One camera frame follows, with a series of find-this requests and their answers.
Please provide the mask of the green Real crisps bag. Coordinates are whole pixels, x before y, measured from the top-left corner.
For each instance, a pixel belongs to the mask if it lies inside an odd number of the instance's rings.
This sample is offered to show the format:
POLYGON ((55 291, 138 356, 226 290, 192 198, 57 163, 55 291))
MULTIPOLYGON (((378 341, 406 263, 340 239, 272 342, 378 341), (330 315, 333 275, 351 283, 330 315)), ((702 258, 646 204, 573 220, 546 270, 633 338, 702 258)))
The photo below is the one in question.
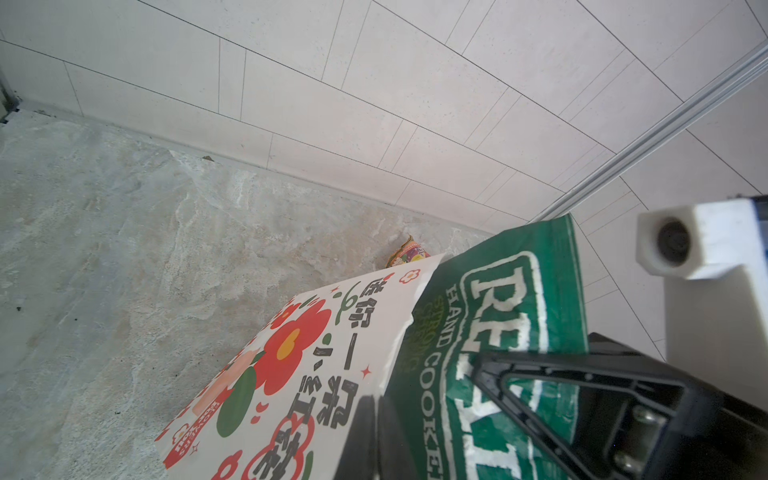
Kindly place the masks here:
POLYGON ((573 220, 503 231, 439 265, 413 309, 386 398, 420 479, 561 479, 471 379, 483 351, 588 350, 573 220))

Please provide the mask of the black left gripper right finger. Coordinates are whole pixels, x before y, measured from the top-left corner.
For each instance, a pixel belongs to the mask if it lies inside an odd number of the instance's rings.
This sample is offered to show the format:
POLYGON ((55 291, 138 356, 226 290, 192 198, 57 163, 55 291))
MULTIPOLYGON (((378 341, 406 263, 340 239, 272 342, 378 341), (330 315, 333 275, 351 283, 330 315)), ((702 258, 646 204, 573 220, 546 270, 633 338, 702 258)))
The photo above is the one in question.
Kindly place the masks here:
POLYGON ((383 480, 417 480, 416 466, 393 401, 378 399, 378 472, 383 480))

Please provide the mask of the orange pink Fox's candy bag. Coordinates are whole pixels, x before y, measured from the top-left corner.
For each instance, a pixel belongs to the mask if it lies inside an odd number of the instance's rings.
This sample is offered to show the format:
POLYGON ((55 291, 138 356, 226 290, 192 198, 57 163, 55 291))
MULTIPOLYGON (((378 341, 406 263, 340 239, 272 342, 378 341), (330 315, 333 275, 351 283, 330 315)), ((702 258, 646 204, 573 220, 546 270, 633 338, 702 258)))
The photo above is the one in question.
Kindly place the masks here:
POLYGON ((430 254, 422 247, 422 245, 415 241, 412 236, 409 236, 399 249, 389 257, 386 267, 391 268, 429 257, 430 254))

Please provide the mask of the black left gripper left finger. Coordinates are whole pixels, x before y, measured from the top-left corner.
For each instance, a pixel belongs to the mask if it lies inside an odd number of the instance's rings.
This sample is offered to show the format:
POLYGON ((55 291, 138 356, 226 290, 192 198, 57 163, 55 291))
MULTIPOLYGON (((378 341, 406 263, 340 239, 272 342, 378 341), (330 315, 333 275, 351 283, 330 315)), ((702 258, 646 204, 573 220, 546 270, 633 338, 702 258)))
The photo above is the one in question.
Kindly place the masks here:
POLYGON ((376 403, 360 399, 345 441, 334 480, 371 480, 377 470, 376 403))

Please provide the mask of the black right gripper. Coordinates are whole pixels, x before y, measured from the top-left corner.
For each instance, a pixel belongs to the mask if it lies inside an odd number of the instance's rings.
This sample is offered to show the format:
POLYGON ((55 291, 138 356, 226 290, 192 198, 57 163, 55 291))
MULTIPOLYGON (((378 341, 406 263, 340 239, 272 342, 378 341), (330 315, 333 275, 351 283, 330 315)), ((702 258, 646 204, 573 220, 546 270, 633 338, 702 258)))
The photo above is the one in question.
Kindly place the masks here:
POLYGON ((598 333, 588 355, 483 351, 471 380, 571 479, 764 479, 767 414, 598 333), (561 434, 513 383, 572 389, 561 434))

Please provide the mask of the floral white paper bag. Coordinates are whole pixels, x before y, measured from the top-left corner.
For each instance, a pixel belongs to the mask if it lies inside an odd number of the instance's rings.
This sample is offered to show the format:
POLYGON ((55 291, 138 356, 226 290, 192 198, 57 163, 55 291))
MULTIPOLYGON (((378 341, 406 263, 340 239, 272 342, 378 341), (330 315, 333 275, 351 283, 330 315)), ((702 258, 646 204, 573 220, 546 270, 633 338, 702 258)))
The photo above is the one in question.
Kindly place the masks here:
POLYGON ((293 297, 157 437, 172 479, 330 479, 439 257, 293 297))

